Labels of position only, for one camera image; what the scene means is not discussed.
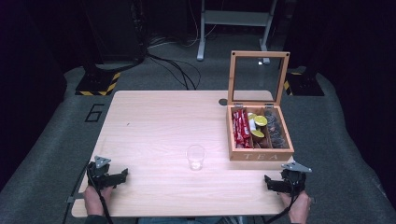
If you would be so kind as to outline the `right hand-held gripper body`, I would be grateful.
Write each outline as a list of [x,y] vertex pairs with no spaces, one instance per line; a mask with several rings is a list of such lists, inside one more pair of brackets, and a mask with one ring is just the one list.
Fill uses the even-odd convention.
[[292,196],[299,195],[305,188],[306,174],[312,169],[301,165],[297,161],[282,164],[282,181],[278,181],[274,186],[274,191],[289,193]]

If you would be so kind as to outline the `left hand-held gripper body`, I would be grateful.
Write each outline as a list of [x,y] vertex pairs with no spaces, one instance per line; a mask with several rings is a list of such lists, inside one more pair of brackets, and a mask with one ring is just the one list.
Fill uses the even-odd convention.
[[108,173],[111,159],[95,156],[87,166],[88,185],[97,189],[113,187],[113,181],[122,174],[110,175]]

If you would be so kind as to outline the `person's left hand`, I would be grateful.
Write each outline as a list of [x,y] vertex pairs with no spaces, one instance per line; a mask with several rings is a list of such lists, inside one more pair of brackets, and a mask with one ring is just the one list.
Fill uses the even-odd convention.
[[[113,188],[108,187],[100,191],[101,195],[108,203],[110,201]],[[103,216],[105,214],[104,207],[102,206],[100,196],[93,186],[88,186],[83,192],[85,208],[89,216]]]

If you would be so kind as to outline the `person's right hand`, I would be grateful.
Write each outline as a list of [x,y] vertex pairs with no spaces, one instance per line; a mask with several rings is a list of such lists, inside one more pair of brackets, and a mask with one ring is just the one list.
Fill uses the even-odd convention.
[[291,206],[288,215],[291,224],[306,224],[311,205],[311,198],[306,191],[301,191]]

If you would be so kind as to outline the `wooden box with glass lid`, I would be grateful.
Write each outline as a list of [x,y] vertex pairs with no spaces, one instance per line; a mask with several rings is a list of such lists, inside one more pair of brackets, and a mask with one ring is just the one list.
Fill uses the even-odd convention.
[[[287,161],[293,155],[293,145],[280,106],[289,58],[286,51],[234,50],[231,53],[226,120],[232,161]],[[233,137],[233,112],[238,109],[257,116],[264,116],[265,110],[274,110],[289,147],[273,148],[267,127],[257,126],[254,119],[247,119],[250,131],[258,130],[265,136],[259,138],[250,133],[251,148],[237,148]]]

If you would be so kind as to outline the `pile of dark capsules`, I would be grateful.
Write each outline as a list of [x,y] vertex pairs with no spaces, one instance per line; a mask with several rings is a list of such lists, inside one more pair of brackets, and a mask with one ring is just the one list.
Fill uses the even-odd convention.
[[267,130],[273,148],[288,148],[287,139],[281,126],[280,119],[274,110],[265,110],[264,116],[267,119]]

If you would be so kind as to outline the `row of red packets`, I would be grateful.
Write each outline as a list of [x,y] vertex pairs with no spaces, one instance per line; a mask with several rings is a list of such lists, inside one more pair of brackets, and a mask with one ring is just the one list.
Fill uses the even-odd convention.
[[233,112],[233,137],[237,148],[251,148],[248,115],[245,109]]

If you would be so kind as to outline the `clear plastic cup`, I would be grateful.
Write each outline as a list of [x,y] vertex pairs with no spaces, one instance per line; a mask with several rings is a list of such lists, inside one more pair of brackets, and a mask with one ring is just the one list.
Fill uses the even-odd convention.
[[186,150],[186,158],[188,160],[190,169],[199,171],[203,168],[205,160],[205,149],[199,145],[192,145]]

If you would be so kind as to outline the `black yellow striped stand base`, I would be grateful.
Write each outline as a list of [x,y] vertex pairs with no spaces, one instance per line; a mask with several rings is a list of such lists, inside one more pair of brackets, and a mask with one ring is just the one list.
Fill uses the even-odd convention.
[[323,96],[324,92],[315,77],[304,73],[290,72],[286,74],[284,88],[288,95],[293,96]]
[[94,96],[109,95],[116,87],[120,73],[102,72],[99,75],[85,75],[78,83],[75,95]]

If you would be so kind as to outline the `dark cabinet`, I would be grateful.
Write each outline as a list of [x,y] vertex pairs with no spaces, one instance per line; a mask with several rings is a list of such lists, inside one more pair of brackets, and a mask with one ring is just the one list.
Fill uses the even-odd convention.
[[104,63],[142,63],[145,21],[141,0],[82,0]]

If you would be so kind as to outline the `white metal stand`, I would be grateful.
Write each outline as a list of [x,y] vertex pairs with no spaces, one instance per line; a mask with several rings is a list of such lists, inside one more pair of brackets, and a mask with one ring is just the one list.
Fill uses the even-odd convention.
[[208,24],[263,27],[264,33],[259,43],[261,51],[267,51],[267,40],[275,16],[276,5],[277,0],[271,0],[271,6],[268,12],[208,10],[205,8],[205,0],[201,0],[201,27],[196,56],[197,61],[201,62],[205,58],[205,27]]

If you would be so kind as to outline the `grey table clamp bracket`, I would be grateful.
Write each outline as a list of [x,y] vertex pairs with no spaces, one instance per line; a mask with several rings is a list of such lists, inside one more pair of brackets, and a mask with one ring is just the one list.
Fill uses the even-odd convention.
[[82,193],[76,193],[74,195],[70,195],[66,198],[65,202],[66,203],[74,203],[75,200],[83,199],[83,194]]

